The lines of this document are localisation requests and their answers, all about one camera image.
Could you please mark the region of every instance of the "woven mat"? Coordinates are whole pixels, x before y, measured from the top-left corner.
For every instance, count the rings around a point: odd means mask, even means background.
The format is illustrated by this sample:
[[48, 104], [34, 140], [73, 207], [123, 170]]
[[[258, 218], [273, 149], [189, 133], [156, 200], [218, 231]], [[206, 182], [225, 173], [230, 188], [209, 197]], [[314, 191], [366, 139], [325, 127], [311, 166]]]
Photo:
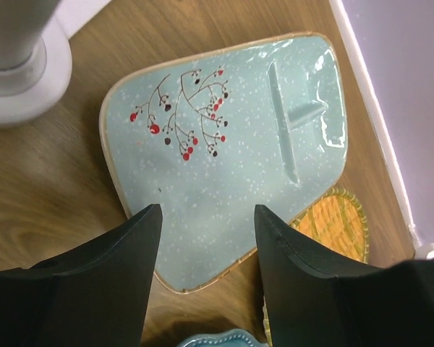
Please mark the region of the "woven mat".
[[[368, 261], [367, 219], [357, 197], [345, 189], [331, 188], [289, 225], [339, 254], [360, 262]], [[272, 346], [265, 305], [263, 313], [265, 334]]]

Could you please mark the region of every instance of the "ceramic plate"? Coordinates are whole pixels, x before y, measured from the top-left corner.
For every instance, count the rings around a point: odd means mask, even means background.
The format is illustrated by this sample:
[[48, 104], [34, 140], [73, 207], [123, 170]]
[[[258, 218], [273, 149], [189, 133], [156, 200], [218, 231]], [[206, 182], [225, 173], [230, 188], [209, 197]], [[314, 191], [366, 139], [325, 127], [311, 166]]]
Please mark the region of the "ceramic plate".
[[219, 335], [196, 335], [186, 339], [177, 347], [221, 346], [221, 347], [267, 347], [258, 343], [248, 332], [241, 329], [230, 330]]
[[286, 222], [344, 167], [333, 49], [289, 35], [135, 72], [101, 109], [106, 161], [128, 216], [163, 209], [156, 275], [202, 288], [255, 251], [254, 205]]

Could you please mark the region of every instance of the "light blue plate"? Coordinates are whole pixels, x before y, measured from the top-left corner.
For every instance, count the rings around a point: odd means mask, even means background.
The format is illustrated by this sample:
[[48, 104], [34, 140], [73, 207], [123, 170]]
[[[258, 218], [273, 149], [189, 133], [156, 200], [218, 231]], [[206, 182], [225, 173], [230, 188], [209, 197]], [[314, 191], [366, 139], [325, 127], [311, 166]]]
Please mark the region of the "light blue plate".
[[233, 329], [218, 335], [196, 335], [186, 339], [177, 347], [267, 347], [266, 343], [259, 343], [251, 334], [241, 329]]
[[101, 109], [127, 215], [160, 203], [156, 275], [206, 286], [255, 251], [253, 210], [285, 221], [340, 177], [346, 111], [333, 49], [289, 35], [135, 72]]

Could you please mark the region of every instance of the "branch painting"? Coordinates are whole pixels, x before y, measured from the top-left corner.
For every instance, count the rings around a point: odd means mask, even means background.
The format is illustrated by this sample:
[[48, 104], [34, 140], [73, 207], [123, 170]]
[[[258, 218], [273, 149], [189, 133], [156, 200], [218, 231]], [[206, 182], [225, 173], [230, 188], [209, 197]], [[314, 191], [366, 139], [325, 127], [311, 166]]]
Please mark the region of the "branch painting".
[[[145, 115], [146, 127], [152, 135], [164, 136], [164, 144], [178, 144], [180, 155], [188, 161], [196, 146], [204, 145], [209, 155], [218, 155], [218, 145], [226, 141], [220, 128], [229, 125], [222, 108], [229, 97], [228, 80], [224, 80], [224, 69], [217, 68], [205, 77], [201, 69], [194, 69], [180, 75], [179, 94], [170, 100], [168, 93], [163, 93], [163, 84], [170, 78], [165, 76], [151, 93], [149, 99], [135, 106], [130, 114], [130, 121], [137, 121], [139, 115]], [[204, 106], [199, 106], [196, 99], [206, 98]], [[180, 117], [193, 115], [198, 120], [196, 129], [185, 129], [179, 122]]]

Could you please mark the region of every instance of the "wooden table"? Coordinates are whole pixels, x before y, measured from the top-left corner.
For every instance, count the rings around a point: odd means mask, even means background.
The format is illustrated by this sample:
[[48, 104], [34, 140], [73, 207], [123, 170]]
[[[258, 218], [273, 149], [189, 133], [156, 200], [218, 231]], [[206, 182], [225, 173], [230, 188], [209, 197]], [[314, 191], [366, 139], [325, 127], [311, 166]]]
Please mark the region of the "wooden table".
[[[71, 39], [69, 89], [45, 116], [0, 130], [0, 270], [30, 267], [110, 230], [124, 219], [98, 136], [104, 95], [121, 77], [194, 53], [298, 31], [329, 37], [339, 59], [349, 155], [339, 184], [370, 222], [370, 262], [412, 256], [378, 142], [327, 0], [113, 0]], [[242, 327], [263, 338], [257, 256], [195, 294], [156, 280], [143, 346], [175, 346], [188, 335]]]

